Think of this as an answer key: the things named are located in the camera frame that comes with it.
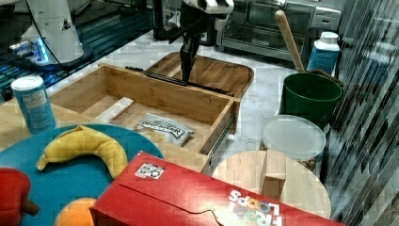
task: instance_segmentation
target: orange toy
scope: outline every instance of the orange toy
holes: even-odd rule
[[[94,226],[91,218],[91,205],[96,202],[95,199],[82,198],[66,205],[56,217],[55,226]]]

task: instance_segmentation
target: can lid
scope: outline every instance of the can lid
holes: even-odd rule
[[[263,144],[294,160],[304,161],[324,150],[326,135],[311,121],[292,115],[277,115],[265,122]]]
[[[11,88],[14,90],[24,91],[37,88],[43,84],[43,79],[39,76],[28,75],[11,83]]]

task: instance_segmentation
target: froot loops box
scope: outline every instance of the froot loops box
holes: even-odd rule
[[[342,225],[143,152],[90,212],[96,226]]]

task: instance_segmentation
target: blue bottle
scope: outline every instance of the blue bottle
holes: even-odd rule
[[[332,74],[340,53],[337,40],[338,35],[333,32],[322,33],[320,40],[314,42],[307,71],[319,69]]]

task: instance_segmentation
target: teal plate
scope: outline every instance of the teal plate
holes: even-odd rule
[[[128,161],[139,151],[164,158],[151,141],[134,131],[114,125],[86,126],[115,139],[126,151]],[[112,183],[106,164],[95,155],[81,156],[61,164],[48,164],[44,171],[36,169],[47,144],[75,127],[66,126],[34,135],[0,153],[0,167],[15,168],[28,175],[31,181],[29,199],[40,207],[34,217],[25,214],[21,226],[52,226],[65,205],[80,198],[98,199]]]

